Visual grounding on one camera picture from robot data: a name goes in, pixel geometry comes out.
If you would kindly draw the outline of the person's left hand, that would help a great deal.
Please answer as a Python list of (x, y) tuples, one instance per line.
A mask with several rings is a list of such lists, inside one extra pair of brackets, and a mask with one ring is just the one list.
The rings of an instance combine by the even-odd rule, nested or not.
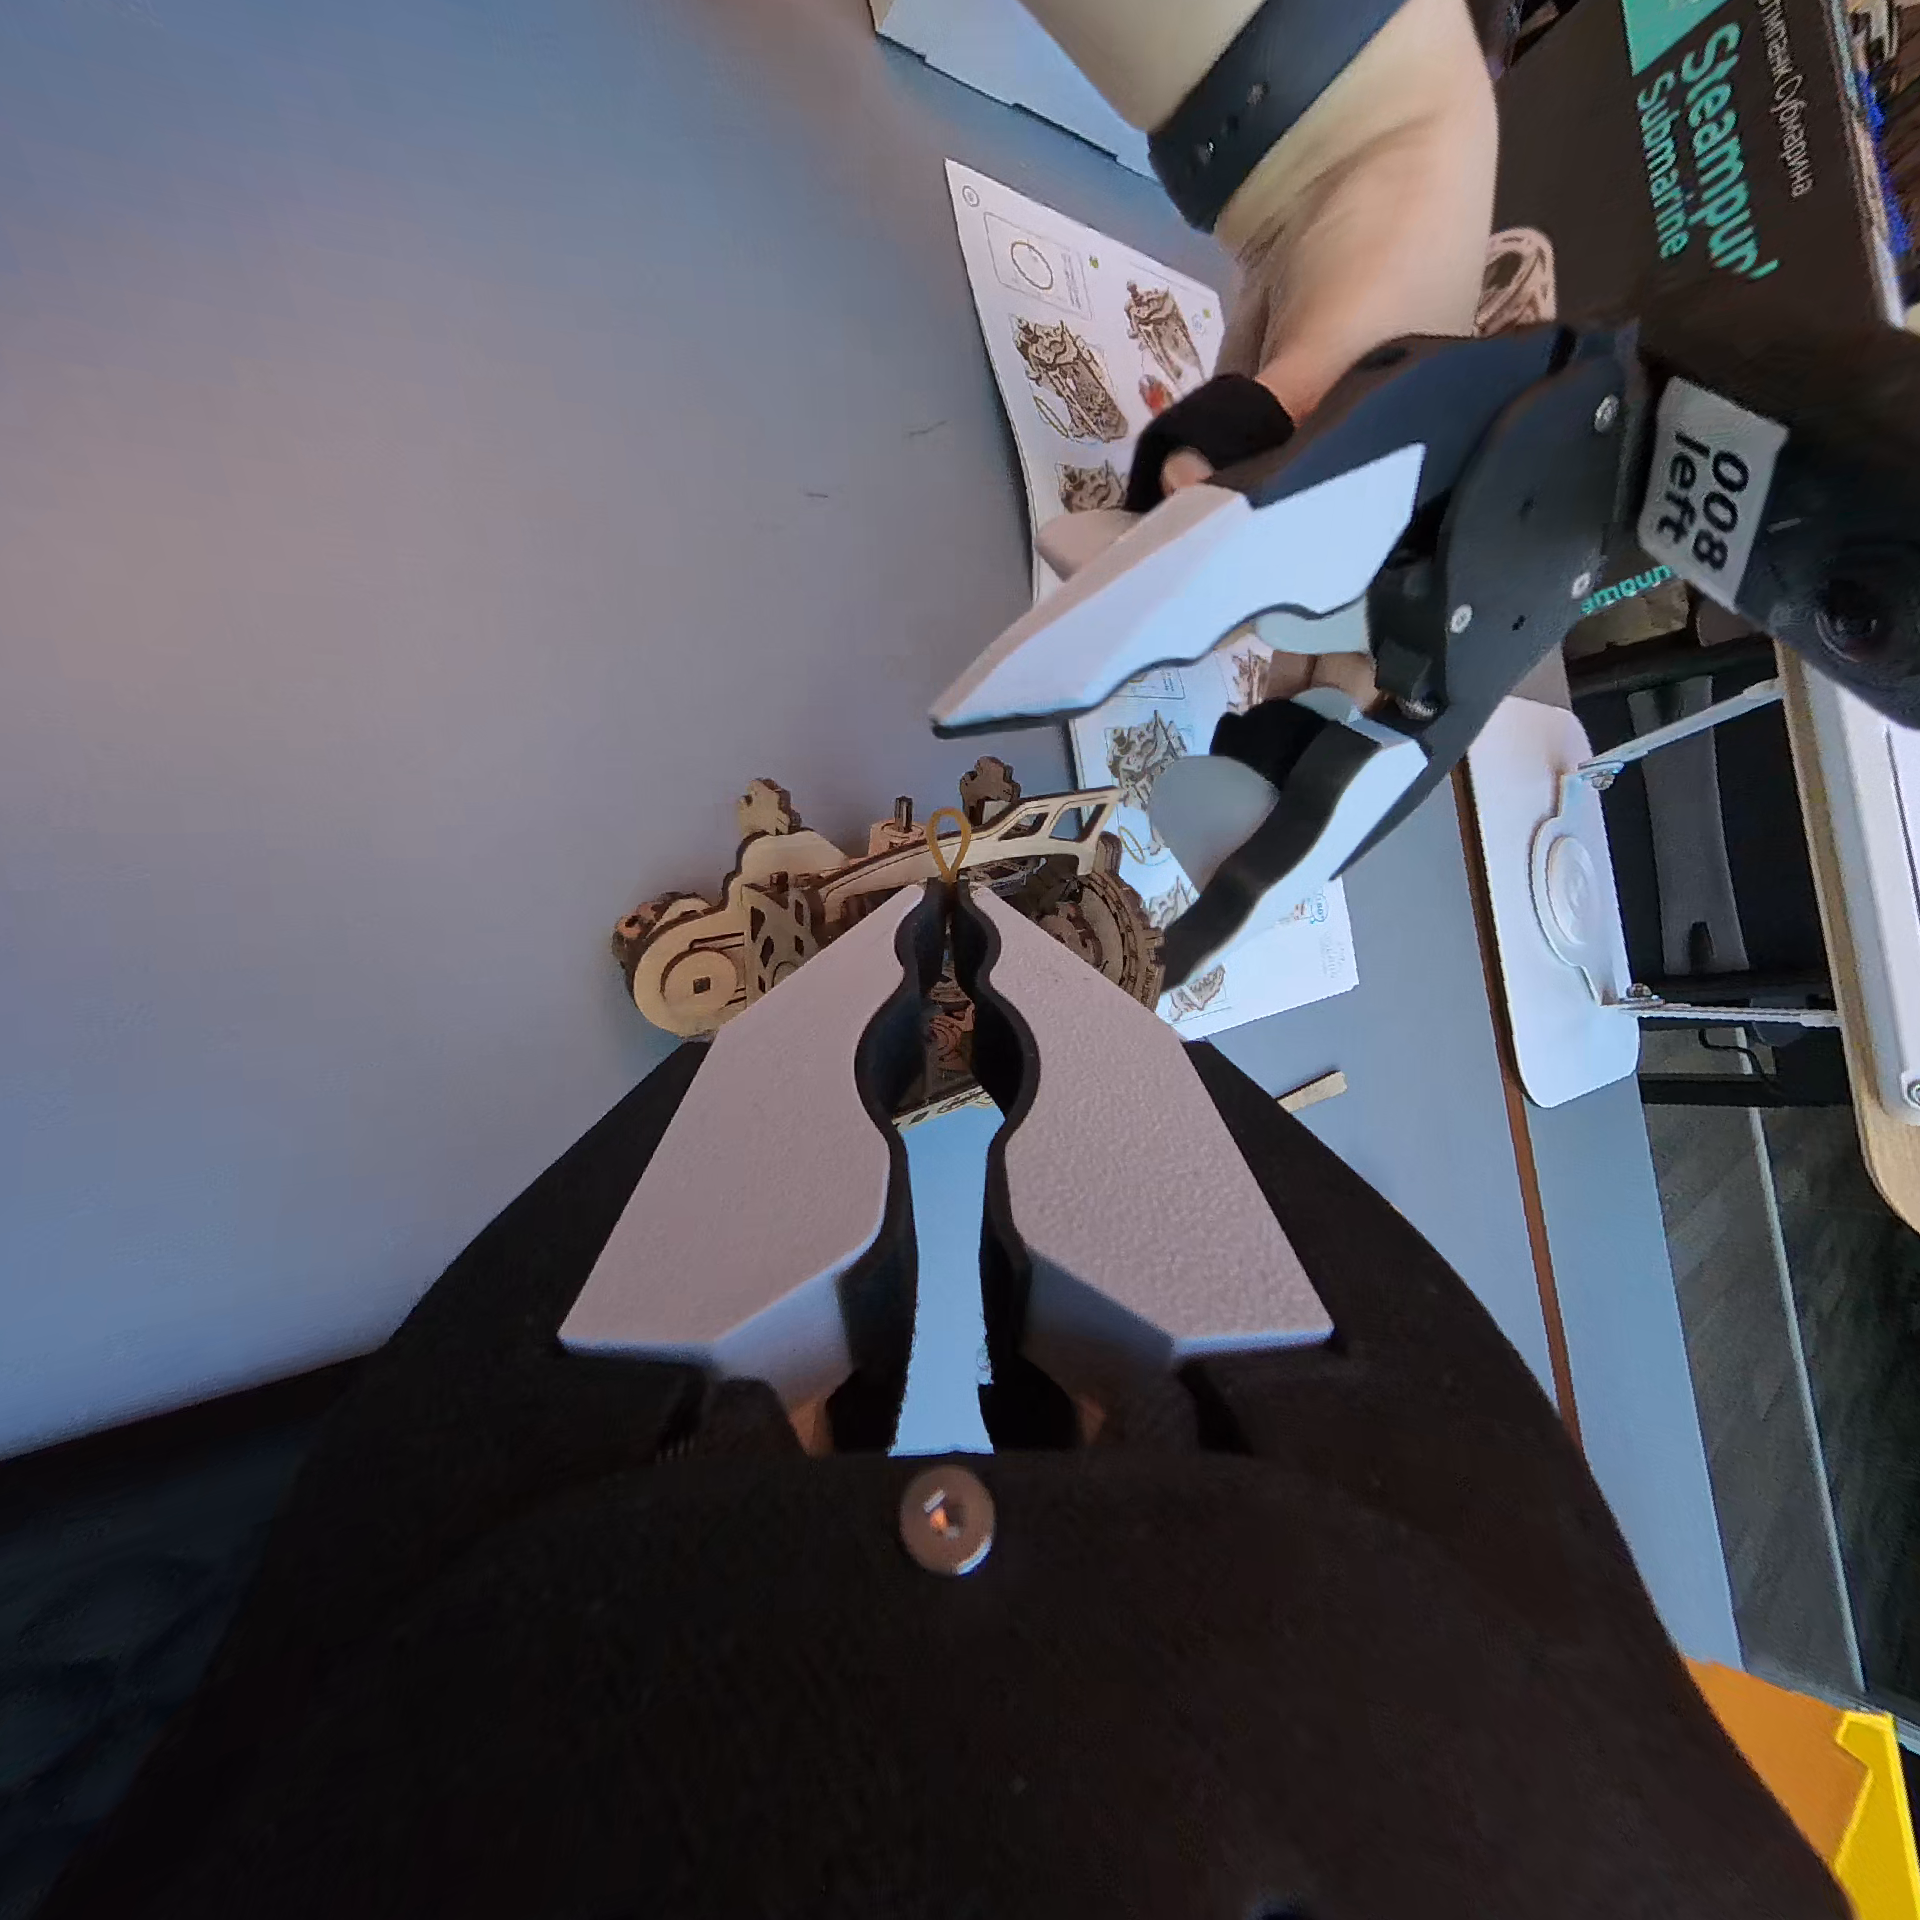
[(1295, 425), (1373, 348), (1470, 336), (1496, 199), (1496, 101), (1465, 3), (1403, 3), (1253, 165), (1218, 376)]

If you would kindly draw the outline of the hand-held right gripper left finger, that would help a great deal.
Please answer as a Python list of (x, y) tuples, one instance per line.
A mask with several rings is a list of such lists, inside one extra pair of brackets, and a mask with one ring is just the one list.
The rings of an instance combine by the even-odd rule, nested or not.
[(896, 1111), (922, 1076), (938, 978), (939, 888), (903, 888), (710, 1042), (686, 1046), (690, 1081), (559, 1345), (896, 1421), (916, 1319)]

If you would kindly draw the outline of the black wrist band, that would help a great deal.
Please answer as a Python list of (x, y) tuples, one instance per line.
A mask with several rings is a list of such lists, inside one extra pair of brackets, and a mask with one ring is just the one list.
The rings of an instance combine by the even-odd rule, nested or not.
[(1213, 232), (1263, 158), (1403, 3), (1263, 3), (1149, 132), (1149, 163), (1195, 232)]

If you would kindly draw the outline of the person's left forearm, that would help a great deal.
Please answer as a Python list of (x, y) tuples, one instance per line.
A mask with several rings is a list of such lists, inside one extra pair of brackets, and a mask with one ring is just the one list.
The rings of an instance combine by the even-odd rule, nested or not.
[(1023, 3), (1132, 129), (1160, 132), (1260, 3)]

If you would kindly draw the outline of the instruction sheet stand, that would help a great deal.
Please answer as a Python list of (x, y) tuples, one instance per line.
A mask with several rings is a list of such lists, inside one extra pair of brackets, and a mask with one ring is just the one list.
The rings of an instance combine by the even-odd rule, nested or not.
[[(1650, 755), (1779, 711), (1823, 938), (1806, 986), (1633, 978), (1599, 793)], [(1752, 689), (1595, 751), (1570, 708), (1510, 693), (1465, 761), (1522, 1093), (1558, 1109), (1638, 1062), (1645, 1022), (1838, 1028), (1862, 1163), (1918, 1222), (1918, 733), (1779, 663)]]

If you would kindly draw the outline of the white paper sheet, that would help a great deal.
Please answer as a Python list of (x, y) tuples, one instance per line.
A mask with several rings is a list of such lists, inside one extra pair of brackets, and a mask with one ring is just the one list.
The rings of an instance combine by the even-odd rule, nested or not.
[(879, 39), (983, 96), (1019, 108), (1150, 176), (1132, 129), (1019, 3), (869, 3)]

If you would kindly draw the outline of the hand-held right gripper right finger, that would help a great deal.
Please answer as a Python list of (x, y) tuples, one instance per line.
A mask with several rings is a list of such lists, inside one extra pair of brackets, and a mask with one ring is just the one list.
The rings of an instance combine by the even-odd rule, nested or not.
[(986, 1155), (993, 1389), (1116, 1402), (1190, 1359), (1316, 1348), (1332, 1315), (1176, 1031), (1006, 899), (958, 886)]

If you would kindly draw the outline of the white assembly booklet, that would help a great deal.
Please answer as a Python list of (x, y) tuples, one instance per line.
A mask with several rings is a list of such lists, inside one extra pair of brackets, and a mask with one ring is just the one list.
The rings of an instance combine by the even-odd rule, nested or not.
[[(1213, 372), (1218, 291), (955, 159), (946, 181), (1030, 531), (1116, 509), (1140, 432)], [(1155, 929), (1168, 929), (1196, 888), (1145, 816), (1150, 782), (1176, 758), (1209, 751), (1218, 719), (1260, 703), (1273, 653), (1352, 653), (1360, 636), (1358, 609), (1320, 628), (1263, 616), (1199, 663), (1149, 669), (1068, 723), (1080, 782), (1120, 791), (1120, 878)], [(1353, 983), (1349, 906), (1332, 883), (1250, 923), (1162, 995), (1160, 1018), (1206, 1039)]]

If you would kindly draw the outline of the black model kit box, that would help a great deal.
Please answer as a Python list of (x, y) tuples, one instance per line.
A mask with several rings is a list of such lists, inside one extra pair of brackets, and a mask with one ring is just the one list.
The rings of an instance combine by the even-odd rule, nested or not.
[(1496, 83), (1496, 229), (1546, 243), (1522, 406), (1570, 569), (1666, 566), (1918, 708), (1918, 341), (1828, 3), (1575, 3)]

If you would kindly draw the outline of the yellow plastic bin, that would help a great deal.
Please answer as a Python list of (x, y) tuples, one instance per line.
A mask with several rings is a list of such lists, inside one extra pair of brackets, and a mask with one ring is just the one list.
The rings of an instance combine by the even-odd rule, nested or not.
[(1682, 1661), (1722, 1731), (1816, 1851), (1858, 1916), (1918, 1916), (1900, 1723), (1743, 1668)]

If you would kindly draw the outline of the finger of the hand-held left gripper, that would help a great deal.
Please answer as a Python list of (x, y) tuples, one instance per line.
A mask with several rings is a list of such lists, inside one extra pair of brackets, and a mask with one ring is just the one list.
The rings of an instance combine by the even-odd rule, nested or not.
[(1358, 603), (1413, 518), (1422, 466), (1425, 446), (1405, 442), (1265, 505), (1219, 485), (1175, 495), (993, 636), (930, 703), (930, 728), (1070, 716), (1263, 612)]
[(1195, 886), (1162, 932), (1162, 986), (1313, 898), (1425, 771), (1418, 741), (1358, 711), (1226, 713), (1149, 791), (1149, 826)]

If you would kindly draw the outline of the wooden gear model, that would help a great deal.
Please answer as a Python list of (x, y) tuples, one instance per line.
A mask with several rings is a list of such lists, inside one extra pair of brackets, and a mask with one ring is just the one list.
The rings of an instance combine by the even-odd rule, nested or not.
[[(1120, 878), (1115, 786), (1023, 793), (1010, 765), (980, 758), (958, 786), (973, 826), (959, 879), (1066, 945), (1132, 999), (1162, 992), (1162, 935)], [(683, 1039), (709, 1039), (895, 895), (939, 883), (915, 802), (876, 821), (863, 855), (805, 829), (773, 779), (736, 802), (740, 845), (713, 899), (669, 891), (610, 929), (638, 1012)]]

